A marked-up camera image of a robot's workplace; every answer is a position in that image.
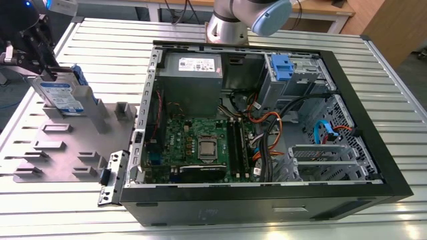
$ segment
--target sticker on hard drive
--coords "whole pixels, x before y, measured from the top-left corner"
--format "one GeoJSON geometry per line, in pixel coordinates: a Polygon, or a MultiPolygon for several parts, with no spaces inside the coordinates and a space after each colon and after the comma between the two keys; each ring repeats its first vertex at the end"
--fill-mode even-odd
{"type": "Polygon", "coordinates": [[[179,71],[188,72],[215,72],[215,60],[211,58],[186,58],[179,59],[179,71]]]}
{"type": "Polygon", "coordinates": [[[258,168],[258,167],[254,168],[254,175],[258,175],[258,176],[262,175],[262,169],[260,168],[258,168]]]}
{"type": "Polygon", "coordinates": [[[45,96],[64,115],[76,115],[84,111],[81,103],[72,95],[72,86],[68,83],[43,82],[40,86],[44,89],[45,96]]]}

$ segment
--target ram slot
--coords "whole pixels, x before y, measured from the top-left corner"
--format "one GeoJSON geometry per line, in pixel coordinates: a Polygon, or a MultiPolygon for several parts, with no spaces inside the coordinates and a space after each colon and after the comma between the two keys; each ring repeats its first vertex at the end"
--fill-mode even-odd
{"type": "Polygon", "coordinates": [[[228,144],[228,161],[231,174],[235,175],[239,172],[239,162],[236,159],[236,140],[235,140],[235,124],[227,122],[227,144],[228,144]]]}
{"type": "Polygon", "coordinates": [[[240,142],[242,142],[242,153],[243,153],[243,167],[244,167],[244,171],[242,173],[248,173],[250,172],[250,159],[248,159],[248,148],[247,148],[247,141],[246,141],[246,125],[242,121],[242,119],[239,119],[239,126],[240,126],[240,142]]]}
{"type": "Polygon", "coordinates": [[[240,131],[240,123],[236,121],[234,123],[234,140],[235,140],[235,151],[236,151],[236,162],[240,176],[246,173],[246,159],[244,159],[244,149],[242,142],[242,131],[240,131]]]}

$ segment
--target green circuit board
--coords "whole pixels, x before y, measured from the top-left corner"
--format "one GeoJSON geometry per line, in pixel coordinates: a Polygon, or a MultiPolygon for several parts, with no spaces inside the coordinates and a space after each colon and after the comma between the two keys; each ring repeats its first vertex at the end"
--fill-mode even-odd
{"type": "MultiPolygon", "coordinates": [[[[252,131],[251,124],[244,124],[243,126],[246,131],[252,131]]],[[[198,118],[168,119],[162,165],[152,167],[152,182],[156,184],[170,183],[171,167],[188,165],[227,166],[226,178],[219,183],[252,182],[251,176],[248,177],[242,174],[236,177],[236,175],[231,174],[228,148],[227,120],[198,118]],[[216,140],[216,159],[199,159],[200,138],[216,140]]]]}
{"type": "Polygon", "coordinates": [[[227,121],[215,119],[170,119],[166,130],[163,164],[206,164],[198,159],[198,138],[200,136],[212,136],[216,138],[218,159],[208,163],[227,165],[227,121]],[[187,132],[184,131],[186,124],[190,125],[187,132]]]}

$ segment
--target metal bracket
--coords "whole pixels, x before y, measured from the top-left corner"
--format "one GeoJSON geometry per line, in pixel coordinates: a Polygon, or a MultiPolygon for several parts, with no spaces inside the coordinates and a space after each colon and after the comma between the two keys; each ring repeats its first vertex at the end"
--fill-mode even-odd
{"type": "Polygon", "coordinates": [[[103,185],[99,194],[97,206],[121,206],[119,203],[121,189],[124,185],[129,152],[125,150],[116,151],[109,156],[108,166],[100,174],[99,183],[103,185]]]}

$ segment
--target workbench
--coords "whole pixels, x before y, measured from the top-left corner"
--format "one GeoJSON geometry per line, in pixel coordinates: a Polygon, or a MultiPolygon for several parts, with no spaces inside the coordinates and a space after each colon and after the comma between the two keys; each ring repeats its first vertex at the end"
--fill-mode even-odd
{"type": "MultiPolygon", "coordinates": [[[[104,103],[139,106],[154,40],[206,41],[200,25],[85,19],[56,47],[63,66],[77,63],[104,103]]],[[[414,196],[338,220],[141,227],[124,207],[97,208],[97,183],[15,183],[0,177],[0,237],[43,239],[427,239],[427,114],[370,41],[355,35],[248,33],[251,45],[334,51],[414,196]]],[[[0,173],[11,174],[47,119],[29,89],[0,136],[0,173]]]]}
{"type": "MultiPolygon", "coordinates": [[[[167,9],[164,0],[77,0],[80,4],[97,4],[113,6],[131,6],[148,9],[150,20],[160,22],[160,10],[167,9]]],[[[184,9],[184,0],[167,0],[171,9],[184,9]]],[[[191,0],[196,11],[212,12],[215,0],[191,0]]],[[[291,18],[296,19],[299,15],[299,5],[292,6],[291,18]]],[[[346,25],[348,17],[355,15],[352,7],[346,2],[343,8],[331,5],[328,0],[306,0],[302,2],[302,19],[323,20],[332,22],[327,33],[339,34],[346,25]]]]}

